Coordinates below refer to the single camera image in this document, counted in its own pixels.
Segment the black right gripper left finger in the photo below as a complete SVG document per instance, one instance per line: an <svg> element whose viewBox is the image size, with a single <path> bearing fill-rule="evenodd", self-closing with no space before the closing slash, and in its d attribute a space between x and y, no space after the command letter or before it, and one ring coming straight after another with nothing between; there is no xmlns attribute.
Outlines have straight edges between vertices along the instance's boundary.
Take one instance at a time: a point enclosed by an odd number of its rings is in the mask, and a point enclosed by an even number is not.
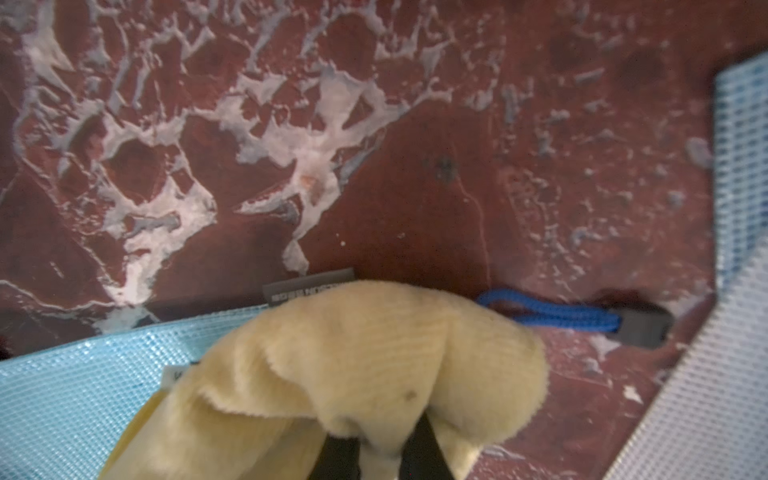
<svg viewBox="0 0 768 480"><path fill-rule="evenodd" d="M327 436L308 480L359 480L360 442Z"/></svg>

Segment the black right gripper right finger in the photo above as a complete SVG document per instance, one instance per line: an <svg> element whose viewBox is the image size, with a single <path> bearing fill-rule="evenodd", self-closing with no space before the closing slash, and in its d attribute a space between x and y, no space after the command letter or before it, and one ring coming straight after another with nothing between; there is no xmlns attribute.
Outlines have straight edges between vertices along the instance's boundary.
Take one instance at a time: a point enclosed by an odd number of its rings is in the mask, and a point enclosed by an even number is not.
<svg viewBox="0 0 768 480"><path fill-rule="evenodd" d="M403 447L398 479L454 480L427 413L422 414Z"/></svg>

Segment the cream wiping cloth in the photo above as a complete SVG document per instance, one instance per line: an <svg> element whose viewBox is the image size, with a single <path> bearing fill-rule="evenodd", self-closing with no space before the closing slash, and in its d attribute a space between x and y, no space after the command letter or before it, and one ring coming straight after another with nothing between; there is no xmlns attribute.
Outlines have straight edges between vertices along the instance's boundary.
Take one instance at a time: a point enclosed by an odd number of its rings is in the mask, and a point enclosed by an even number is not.
<svg viewBox="0 0 768 480"><path fill-rule="evenodd" d="M547 396L530 328L444 291L356 281L269 309L218 340L124 431L105 479L305 479L328 437L365 479L397 479L427 419L449 472L514 437Z"/></svg>

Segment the light blue mesh document bag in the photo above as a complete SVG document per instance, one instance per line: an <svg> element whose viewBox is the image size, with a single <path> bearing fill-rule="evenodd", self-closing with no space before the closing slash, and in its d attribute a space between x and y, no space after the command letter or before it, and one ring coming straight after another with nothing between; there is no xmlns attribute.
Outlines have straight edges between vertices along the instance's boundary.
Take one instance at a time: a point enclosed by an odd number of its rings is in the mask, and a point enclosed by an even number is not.
<svg viewBox="0 0 768 480"><path fill-rule="evenodd" d="M1 363L1 476L94 479L129 420L221 337L296 298L352 283L328 272L266 287L265 305L62 345Z"/></svg>

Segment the white blue-edged mesh document bag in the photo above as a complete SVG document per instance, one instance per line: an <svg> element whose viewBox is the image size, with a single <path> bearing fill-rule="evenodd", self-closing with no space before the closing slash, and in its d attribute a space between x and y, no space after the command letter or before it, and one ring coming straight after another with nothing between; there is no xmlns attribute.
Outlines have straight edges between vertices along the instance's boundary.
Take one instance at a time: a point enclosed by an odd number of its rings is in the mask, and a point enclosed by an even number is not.
<svg viewBox="0 0 768 480"><path fill-rule="evenodd" d="M765 240L718 301L605 476L766 478Z"/></svg>

